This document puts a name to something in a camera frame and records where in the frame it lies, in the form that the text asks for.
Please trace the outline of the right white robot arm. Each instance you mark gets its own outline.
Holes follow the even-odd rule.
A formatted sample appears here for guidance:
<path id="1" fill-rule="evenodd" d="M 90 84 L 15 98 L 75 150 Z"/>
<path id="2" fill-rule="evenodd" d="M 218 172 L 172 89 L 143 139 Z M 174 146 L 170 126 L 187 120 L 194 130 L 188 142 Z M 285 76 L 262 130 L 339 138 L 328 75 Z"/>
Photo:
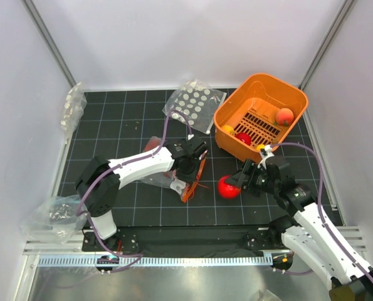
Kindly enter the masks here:
<path id="1" fill-rule="evenodd" d="M 309 188 L 296 182 L 284 157 L 270 155 L 259 164 L 248 159 L 225 182 L 275 198 L 287 214 L 269 223 L 270 245 L 296 253 L 323 281 L 331 300 L 373 300 L 373 267 L 335 227 Z"/>

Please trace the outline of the red toy apple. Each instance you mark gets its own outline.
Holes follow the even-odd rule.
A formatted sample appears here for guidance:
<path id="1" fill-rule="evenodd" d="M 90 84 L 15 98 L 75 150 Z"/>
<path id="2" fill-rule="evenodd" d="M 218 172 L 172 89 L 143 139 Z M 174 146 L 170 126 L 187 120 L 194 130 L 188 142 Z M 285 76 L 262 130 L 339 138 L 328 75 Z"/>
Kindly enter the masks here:
<path id="1" fill-rule="evenodd" d="M 236 186 L 232 186 L 232 185 L 227 184 L 225 182 L 225 180 L 227 180 L 227 178 L 229 178 L 229 177 L 230 177 L 230 175 L 223 176 L 218 181 L 218 185 L 217 185 L 218 193 L 224 199 L 233 199 L 233 198 L 236 198 L 241 193 L 241 189 L 240 188 L 238 188 Z"/>

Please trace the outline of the red toy lobster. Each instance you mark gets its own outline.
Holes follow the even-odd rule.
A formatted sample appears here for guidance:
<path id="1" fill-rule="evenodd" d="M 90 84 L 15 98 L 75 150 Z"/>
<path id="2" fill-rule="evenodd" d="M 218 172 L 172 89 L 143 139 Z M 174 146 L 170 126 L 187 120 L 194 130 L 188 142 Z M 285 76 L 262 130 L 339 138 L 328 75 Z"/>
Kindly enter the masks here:
<path id="1" fill-rule="evenodd" d="M 155 174 L 157 172 L 165 172 L 172 169 L 174 159 L 172 158 L 172 151 L 165 145 L 160 145 L 161 140 L 153 137 L 149 140 L 145 148 L 145 152 L 150 154 L 148 158 L 149 173 L 145 177 Z"/>

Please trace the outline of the orange zip top bag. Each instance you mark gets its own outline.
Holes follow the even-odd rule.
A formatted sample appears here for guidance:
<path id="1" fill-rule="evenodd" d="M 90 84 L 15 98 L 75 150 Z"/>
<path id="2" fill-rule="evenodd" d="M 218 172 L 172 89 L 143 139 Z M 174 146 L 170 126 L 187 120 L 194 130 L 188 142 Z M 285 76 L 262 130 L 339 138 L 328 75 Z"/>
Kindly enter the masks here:
<path id="1" fill-rule="evenodd" d="M 186 139 L 190 139 L 193 136 L 195 135 L 189 135 Z M 166 142 L 164 145 L 169 147 L 170 150 L 172 150 L 172 144 L 174 143 Z M 176 172 L 172 169 L 165 172 L 157 172 L 150 176 L 144 177 L 141 179 L 141 181 L 145 184 L 171 189 L 180 196 L 180 199 L 183 203 L 186 203 L 193 197 L 194 190 L 199 185 L 199 180 L 201 178 L 205 163 L 206 158 L 201 162 L 199 172 L 197 174 L 197 180 L 192 184 L 188 184 L 176 178 Z"/>

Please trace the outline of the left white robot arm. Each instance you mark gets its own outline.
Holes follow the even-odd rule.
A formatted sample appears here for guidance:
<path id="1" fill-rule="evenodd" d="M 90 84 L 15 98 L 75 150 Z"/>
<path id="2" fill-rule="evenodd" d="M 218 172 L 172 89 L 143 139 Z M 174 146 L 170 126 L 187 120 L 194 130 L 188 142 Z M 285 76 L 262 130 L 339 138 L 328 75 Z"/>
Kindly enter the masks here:
<path id="1" fill-rule="evenodd" d="M 121 159 L 94 157 L 75 184 L 81 210 L 91 218 L 97 245 L 111 251 L 118 245 L 112 209 L 119 190 L 135 181 L 175 191 L 187 202 L 202 174 L 208 147 L 195 135 L 175 142 L 151 138 L 140 154 Z"/>

